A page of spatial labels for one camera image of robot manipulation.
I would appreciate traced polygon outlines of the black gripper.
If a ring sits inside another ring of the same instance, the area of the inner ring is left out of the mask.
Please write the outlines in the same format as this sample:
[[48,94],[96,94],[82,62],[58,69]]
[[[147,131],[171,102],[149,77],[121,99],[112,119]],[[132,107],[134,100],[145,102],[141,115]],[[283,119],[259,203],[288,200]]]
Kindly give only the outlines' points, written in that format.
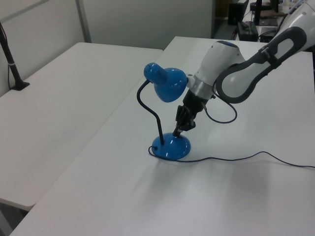
[[178,106],[176,113],[176,126],[173,131],[173,136],[180,136],[181,132],[189,131],[196,127],[193,118],[197,113],[204,109],[208,99],[201,98],[194,94],[192,91],[188,91],[183,99],[184,106]]

